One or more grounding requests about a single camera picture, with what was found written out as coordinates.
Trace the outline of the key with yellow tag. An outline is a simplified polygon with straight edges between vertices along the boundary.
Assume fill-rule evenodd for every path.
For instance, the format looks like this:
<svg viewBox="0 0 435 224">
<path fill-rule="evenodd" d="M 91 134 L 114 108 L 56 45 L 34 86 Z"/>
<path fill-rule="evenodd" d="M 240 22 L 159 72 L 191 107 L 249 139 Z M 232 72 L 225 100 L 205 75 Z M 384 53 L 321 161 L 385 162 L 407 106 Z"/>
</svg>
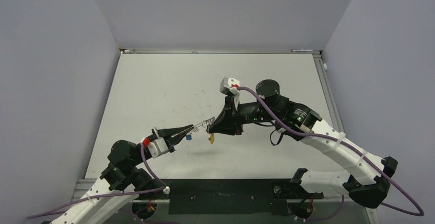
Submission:
<svg viewBox="0 0 435 224">
<path fill-rule="evenodd" d="M 209 137 L 208 137 L 208 140 L 209 140 L 209 142 L 210 142 L 211 145 L 214 144 L 214 141 L 215 141 L 215 134 L 214 134 L 214 133 L 211 133 L 211 134 L 209 135 Z"/>
</svg>

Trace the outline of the aluminium frame rail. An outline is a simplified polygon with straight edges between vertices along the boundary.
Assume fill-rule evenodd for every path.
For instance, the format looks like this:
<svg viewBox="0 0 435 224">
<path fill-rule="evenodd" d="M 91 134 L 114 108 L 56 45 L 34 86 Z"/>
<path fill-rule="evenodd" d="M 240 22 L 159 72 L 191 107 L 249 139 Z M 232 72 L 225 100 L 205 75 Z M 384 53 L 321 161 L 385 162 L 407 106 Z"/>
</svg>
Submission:
<svg viewBox="0 0 435 224">
<path fill-rule="evenodd" d="M 321 54 L 321 50 L 312 53 L 293 53 L 291 49 L 120 49 L 123 54 Z"/>
<path fill-rule="evenodd" d="M 157 199 L 274 199 L 277 194 L 273 188 L 277 186 L 282 191 L 280 196 L 285 199 L 302 199 L 307 195 L 290 179 L 164 179 L 163 182 L 170 187 L 170 194 L 159 193 Z"/>
<path fill-rule="evenodd" d="M 313 54 L 312 56 L 326 99 L 328 111 L 331 116 L 332 126 L 339 132 L 345 132 L 339 110 L 332 93 L 329 79 L 327 77 L 327 66 L 324 63 L 321 54 Z"/>
</svg>

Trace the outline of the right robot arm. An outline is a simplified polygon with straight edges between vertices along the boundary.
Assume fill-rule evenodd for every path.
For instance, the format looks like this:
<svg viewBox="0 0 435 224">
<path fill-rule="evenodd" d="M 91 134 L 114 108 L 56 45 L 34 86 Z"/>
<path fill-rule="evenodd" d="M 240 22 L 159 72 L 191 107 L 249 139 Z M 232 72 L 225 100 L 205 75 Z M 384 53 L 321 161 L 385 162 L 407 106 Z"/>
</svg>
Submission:
<svg viewBox="0 0 435 224">
<path fill-rule="evenodd" d="M 312 193 L 348 195 L 361 206 L 375 209 L 387 197 L 397 168 L 392 157 L 381 158 L 351 142 L 336 131 L 319 113 L 284 97 L 278 82 L 259 82 L 252 94 L 254 102 L 240 103 L 242 87 L 235 78 L 221 81 L 224 107 L 207 126 L 209 134 L 241 135 L 245 124 L 271 122 L 282 136 L 311 146 L 341 166 L 337 172 L 317 172 L 300 168 L 291 179 L 290 191 L 296 197 Z"/>
</svg>

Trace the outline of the aluminium frame rail right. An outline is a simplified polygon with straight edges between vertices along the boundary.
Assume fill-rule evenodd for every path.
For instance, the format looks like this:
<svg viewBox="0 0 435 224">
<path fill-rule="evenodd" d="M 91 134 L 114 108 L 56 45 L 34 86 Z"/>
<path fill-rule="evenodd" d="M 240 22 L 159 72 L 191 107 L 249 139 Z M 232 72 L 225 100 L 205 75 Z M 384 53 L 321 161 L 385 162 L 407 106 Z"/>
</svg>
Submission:
<svg viewBox="0 0 435 224">
<path fill-rule="evenodd" d="M 329 79 L 327 77 L 327 66 L 324 63 L 321 54 L 313 54 L 312 56 L 326 99 L 328 111 L 331 116 L 332 126 L 339 132 L 345 132 L 339 110 L 332 93 Z"/>
</svg>

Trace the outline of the aluminium frame rail front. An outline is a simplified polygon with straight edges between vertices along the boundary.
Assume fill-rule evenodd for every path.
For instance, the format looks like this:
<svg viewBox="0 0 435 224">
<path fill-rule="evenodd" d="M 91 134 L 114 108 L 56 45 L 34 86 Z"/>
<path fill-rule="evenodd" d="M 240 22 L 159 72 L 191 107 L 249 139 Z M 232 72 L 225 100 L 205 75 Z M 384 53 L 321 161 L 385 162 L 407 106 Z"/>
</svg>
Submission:
<svg viewBox="0 0 435 224">
<path fill-rule="evenodd" d="M 157 199 L 274 199 L 277 194 L 273 188 L 277 186 L 282 191 L 280 196 L 285 199 L 302 199 L 307 195 L 290 179 L 164 179 L 163 182 L 170 187 L 170 194 L 159 193 Z"/>
</svg>

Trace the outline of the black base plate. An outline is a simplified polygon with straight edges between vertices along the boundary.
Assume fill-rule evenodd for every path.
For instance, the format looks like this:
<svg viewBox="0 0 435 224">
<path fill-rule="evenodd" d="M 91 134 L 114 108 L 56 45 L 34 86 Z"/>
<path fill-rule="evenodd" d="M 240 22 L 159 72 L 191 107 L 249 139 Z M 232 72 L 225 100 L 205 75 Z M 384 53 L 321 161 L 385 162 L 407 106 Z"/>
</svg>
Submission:
<svg viewBox="0 0 435 224">
<path fill-rule="evenodd" d="M 277 198 L 265 199 L 258 198 L 256 200 L 247 200 L 245 198 L 222 197 L 212 200 L 211 198 L 201 198 L 194 200 L 179 199 L 157 199 L 159 193 L 150 193 L 141 195 L 134 201 L 132 210 L 139 212 L 143 217 L 150 217 L 157 210 L 162 210 L 164 204 L 169 205 L 168 214 L 183 215 L 183 214 L 254 214 L 254 213 L 270 213 L 272 215 L 284 215 L 290 210 L 306 207 L 311 199 L 322 199 L 322 193 L 304 193 L 307 195 L 302 199 L 285 199 L 281 197 L 282 193 L 279 186 L 273 188 Z"/>
</svg>

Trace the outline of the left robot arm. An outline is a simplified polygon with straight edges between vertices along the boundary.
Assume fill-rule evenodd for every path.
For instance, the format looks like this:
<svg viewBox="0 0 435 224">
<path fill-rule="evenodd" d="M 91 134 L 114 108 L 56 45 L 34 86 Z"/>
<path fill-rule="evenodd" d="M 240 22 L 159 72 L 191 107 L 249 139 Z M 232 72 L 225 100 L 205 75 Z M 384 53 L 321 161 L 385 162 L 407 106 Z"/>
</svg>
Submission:
<svg viewBox="0 0 435 224">
<path fill-rule="evenodd" d="M 170 194 L 171 188 L 157 177 L 147 161 L 174 152 L 174 147 L 195 130 L 195 125 L 153 128 L 137 144 L 118 140 L 111 147 L 108 166 L 100 177 L 80 199 L 66 204 L 68 210 L 52 223 L 103 223 L 138 197 Z"/>
</svg>

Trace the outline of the aluminium frame rail back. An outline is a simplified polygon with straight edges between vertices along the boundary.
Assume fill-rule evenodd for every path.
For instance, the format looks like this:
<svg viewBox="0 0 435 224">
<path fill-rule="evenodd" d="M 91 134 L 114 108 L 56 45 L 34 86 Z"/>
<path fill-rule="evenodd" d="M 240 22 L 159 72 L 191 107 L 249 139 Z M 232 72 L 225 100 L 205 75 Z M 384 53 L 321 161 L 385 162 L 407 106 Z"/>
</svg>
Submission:
<svg viewBox="0 0 435 224">
<path fill-rule="evenodd" d="M 120 49 L 123 54 L 321 54 L 321 50 L 312 53 L 293 53 L 291 49 Z"/>
</svg>

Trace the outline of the red white marker pen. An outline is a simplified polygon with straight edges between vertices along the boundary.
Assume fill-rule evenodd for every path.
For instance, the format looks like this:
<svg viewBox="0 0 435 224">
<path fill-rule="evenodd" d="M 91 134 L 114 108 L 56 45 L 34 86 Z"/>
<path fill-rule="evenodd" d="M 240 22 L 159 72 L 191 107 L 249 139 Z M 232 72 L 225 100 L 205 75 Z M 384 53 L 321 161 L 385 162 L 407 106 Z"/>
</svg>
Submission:
<svg viewBox="0 0 435 224">
<path fill-rule="evenodd" d="M 291 52 L 293 53 L 312 53 L 313 50 L 310 49 L 292 49 Z"/>
</svg>

